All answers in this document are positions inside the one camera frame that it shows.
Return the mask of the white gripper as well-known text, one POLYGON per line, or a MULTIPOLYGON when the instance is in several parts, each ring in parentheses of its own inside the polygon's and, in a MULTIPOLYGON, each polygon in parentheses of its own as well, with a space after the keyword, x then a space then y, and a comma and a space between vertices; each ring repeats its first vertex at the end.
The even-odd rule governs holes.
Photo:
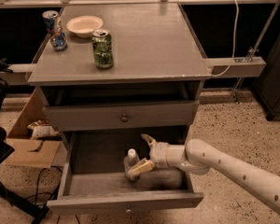
POLYGON ((142 159, 134 165, 128 172, 129 177, 139 176, 142 173, 151 171, 155 166, 158 168, 167 168, 167 149, 168 143, 157 142, 152 136, 142 133, 141 137, 147 142, 150 147, 150 160, 142 159))

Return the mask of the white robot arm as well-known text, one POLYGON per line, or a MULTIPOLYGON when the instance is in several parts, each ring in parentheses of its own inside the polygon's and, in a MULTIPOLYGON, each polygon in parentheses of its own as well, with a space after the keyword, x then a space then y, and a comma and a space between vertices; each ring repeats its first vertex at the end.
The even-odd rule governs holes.
POLYGON ((145 133, 141 136, 150 148, 150 159, 143 158, 129 168, 126 176, 130 179, 154 168, 174 167, 196 175, 204 175, 213 168, 280 215, 280 176, 236 159, 200 139, 170 145, 145 133))

